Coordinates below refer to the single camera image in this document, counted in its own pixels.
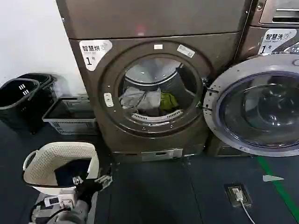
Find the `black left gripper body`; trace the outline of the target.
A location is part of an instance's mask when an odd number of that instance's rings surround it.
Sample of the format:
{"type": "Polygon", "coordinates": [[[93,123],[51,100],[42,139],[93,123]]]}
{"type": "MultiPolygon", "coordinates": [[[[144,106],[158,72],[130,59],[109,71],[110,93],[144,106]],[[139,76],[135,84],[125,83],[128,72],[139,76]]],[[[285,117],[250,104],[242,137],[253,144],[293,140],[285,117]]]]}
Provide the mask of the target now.
{"type": "Polygon", "coordinates": [[[86,202],[91,207],[93,195],[102,189],[101,183],[96,182],[94,179],[86,179],[76,186],[76,196],[78,200],[86,202]]]}

